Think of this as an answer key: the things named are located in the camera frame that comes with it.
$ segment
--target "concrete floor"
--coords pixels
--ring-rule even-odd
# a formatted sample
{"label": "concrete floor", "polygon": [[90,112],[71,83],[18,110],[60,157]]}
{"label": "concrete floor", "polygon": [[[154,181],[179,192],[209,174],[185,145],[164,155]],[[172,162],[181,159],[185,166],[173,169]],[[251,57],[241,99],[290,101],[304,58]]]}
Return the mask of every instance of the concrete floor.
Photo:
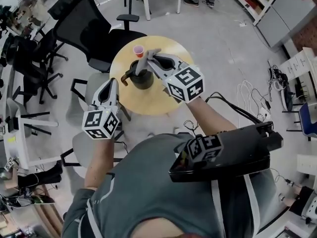
{"label": "concrete floor", "polygon": [[[149,0],[149,2],[152,11],[151,21],[145,19],[141,1],[133,1],[132,13],[139,15],[140,21],[131,23],[131,30],[147,35],[166,36],[184,46],[205,75],[207,89],[203,98],[218,91],[229,101],[237,103],[237,85],[243,80],[248,80],[262,94],[267,93],[267,60],[270,59],[273,64],[280,65],[286,57],[281,50],[273,52],[267,47],[257,28],[252,26],[248,14],[237,1],[216,0],[214,9],[204,4],[201,4],[199,8],[182,4],[180,14],[176,14],[177,0]],[[123,0],[111,0],[99,6],[99,9],[112,26],[120,24],[116,21],[119,14],[128,12],[128,8],[123,7]],[[239,21],[244,21],[246,26],[240,27]],[[48,31],[54,23],[55,21],[50,19],[45,30]],[[92,73],[97,72],[88,66],[85,55],[78,49],[64,45],[60,53],[69,57],[69,61],[66,62],[60,58],[54,60],[55,72],[64,75],[63,78],[55,80],[50,85],[52,91],[58,95],[58,99],[52,100],[45,94],[44,105],[38,105],[39,96],[33,97],[27,104],[28,112],[50,111],[50,120],[56,120],[59,123],[59,127],[52,129],[51,137],[39,134],[38,137],[32,136],[28,139],[29,152],[32,152],[33,159],[58,156],[72,148],[72,138],[80,130],[71,127],[65,121],[71,96],[70,86],[73,78],[87,80]],[[239,97],[239,103],[240,106],[243,105],[241,97]],[[218,100],[212,100],[209,104],[238,126],[238,115],[226,104]],[[271,153],[271,167],[279,170],[280,174],[286,178],[299,180],[299,173],[296,172],[296,156],[298,153],[310,153],[314,142],[309,143],[301,133],[285,131],[295,118],[281,113],[282,103],[275,89],[272,89],[271,107],[274,129],[284,138],[283,148]],[[257,108],[254,103],[252,108],[253,110]],[[132,114],[131,122],[123,120],[125,136],[122,139],[131,150],[137,143],[144,140],[149,132],[172,133],[172,128],[175,126],[185,130],[183,123],[187,119],[194,121],[185,105],[164,116]],[[244,118],[240,120],[240,126],[249,125]],[[123,147],[117,145],[116,148],[115,156],[123,157],[125,155]],[[76,161],[76,158],[71,155],[68,160]],[[45,169],[51,166],[53,164],[45,165]],[[84,168],[76,168],[76,171],[82,177],[85,174]],[[58,184],[58,190],[50,190],[50,195],[55,199],[56,207],[61,215],[70,206],[72,192],[74,193],[76,186],[80,187],[83,184],[83,179],[72,168],[67,168],[62,178],[61,183]],[[278,193],[292,193],[282,179],[277,183],[277,190]],[[284,208],[279,203],[277,195],[272,198],[271,210],[264,221],[266,223]]]}

